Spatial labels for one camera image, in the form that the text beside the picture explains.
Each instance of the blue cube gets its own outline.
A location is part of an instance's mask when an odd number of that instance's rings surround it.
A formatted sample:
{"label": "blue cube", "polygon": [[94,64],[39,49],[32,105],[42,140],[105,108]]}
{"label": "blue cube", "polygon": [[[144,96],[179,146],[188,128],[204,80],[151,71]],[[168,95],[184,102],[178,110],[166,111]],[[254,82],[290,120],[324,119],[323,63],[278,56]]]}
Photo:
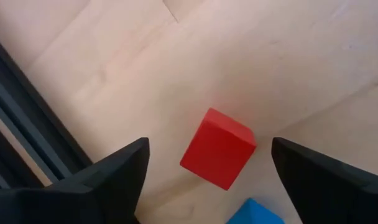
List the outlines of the blue cube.
{"label": "blue cube", "polygon": [[284,224],[273,212],[249,198],[227,224]]}

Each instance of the red cube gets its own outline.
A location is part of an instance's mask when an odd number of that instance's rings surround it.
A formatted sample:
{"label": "red cube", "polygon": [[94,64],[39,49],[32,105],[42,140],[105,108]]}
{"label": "red cube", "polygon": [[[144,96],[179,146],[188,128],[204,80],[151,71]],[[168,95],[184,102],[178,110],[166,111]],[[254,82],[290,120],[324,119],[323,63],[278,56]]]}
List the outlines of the red cube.
{"label": "red cube", "polygon": [[180,164],[228,190],[256,146],[249,128],[210,108]]}

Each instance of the wooden block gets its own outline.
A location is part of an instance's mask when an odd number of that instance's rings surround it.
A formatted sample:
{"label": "wooden block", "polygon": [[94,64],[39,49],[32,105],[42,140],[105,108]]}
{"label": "wooden block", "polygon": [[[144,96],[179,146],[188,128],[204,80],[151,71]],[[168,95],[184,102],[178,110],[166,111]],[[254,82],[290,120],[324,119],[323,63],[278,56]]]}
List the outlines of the wooden block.
{"label": "wooden block", "polygon": [[249,128],[211,108],[180,164],[228,190],[256,146]]}
{"label": "wooden block", "polygon": [[227,224],[284,224],[284,222],[273,212],[249,198]]}

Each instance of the wood grain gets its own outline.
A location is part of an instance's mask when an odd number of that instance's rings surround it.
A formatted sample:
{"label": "wood grain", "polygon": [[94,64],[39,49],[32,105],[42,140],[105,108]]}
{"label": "wood grain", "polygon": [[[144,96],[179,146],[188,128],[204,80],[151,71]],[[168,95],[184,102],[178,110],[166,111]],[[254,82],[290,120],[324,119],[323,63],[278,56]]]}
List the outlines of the wood grain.
{"label": "wood grain", "polygon": [[[0,17],[18,18],[19,11],[6,13],[13,8],[9,1],[0,3]],[[56,3],[31,0],[25,9],[36,18],[39,6]],[[24,49],[13,39],[31,29],[29,22],[0,26],[0,33],[20,65],[40,52],[23,69],[92,160],[150,137],[138,209],[143,223],[225,223],[247,197],[298,223],[269,155],[272,136],[292,131],[293,140],[321,146],[314,115],[352,107],[343,102],[378,80],[378,0],[92,0],[78,14],[73,8],[82,5],[69,4],[52,7],[55,20],[43,18],[41,24],[69,21],[46,48],[38,43],[50,37],[38,35]],[[249,126],[260,140],[228,192],[178,165],[210,106]],[[378,106],[369,106],[376,107],[371,115],[378,114]],[[343,159],[353,158],[353,145],[341,140],[345,131],[370,128],[355,120],[365,110],[348,115],[357,126],[345,121],[342,135],[329,131],[348,113],[329,115],[323,129],[329,148],[341,150]],[[293,128],[298,122],[312,131]],[[370,129],[378,130],[373,124]],[[362,134],[364,147],[371,140],[378,146],[364,132],[356,136]],[[371,159],[366,163],[378,170]]]}
{"label": "wood grain", "polygon": [[0,0],[0,42],[19,66],[32,63],[88,0]]}

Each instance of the metal frame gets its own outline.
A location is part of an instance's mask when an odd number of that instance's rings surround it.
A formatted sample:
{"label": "metal frame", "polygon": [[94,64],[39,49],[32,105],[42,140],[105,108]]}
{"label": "metal frame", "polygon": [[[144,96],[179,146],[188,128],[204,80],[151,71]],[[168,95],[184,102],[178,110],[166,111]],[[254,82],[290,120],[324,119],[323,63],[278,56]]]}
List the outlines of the metal frame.
{"label": "metal frame", "polygon": [[0,118],[52,182],[92,165],[1,44]]}
{"label": "metal frame", "polygon": [[0,188],[42,188],[44,185],[0,132]]}

